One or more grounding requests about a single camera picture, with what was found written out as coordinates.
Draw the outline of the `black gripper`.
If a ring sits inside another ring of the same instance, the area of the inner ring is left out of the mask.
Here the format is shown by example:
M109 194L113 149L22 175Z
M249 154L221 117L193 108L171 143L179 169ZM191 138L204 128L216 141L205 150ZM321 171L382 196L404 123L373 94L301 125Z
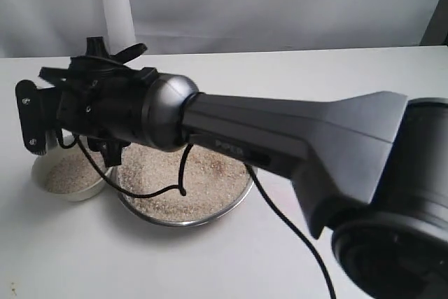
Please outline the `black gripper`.
M57 123L87 136L88 148L101 154L105 167L122 164L123 149L130 142L154 145L151 139L151 95L158 81L152 67L81 71L53 69L54 86L61 90ZM52 120L52 88L38 88L30 80L15 86L22 140L34 155L48 150Z

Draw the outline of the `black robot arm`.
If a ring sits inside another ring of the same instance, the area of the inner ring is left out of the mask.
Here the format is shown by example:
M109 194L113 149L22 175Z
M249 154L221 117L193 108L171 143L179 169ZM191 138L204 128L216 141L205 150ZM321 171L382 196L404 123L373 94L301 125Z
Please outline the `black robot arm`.
M137 143L195 144L288 179L312 237L373 298L447 297L447 100L376 92L335 102L208 95L154 68L43 68L15 87L35 154L65 129L108 167Z

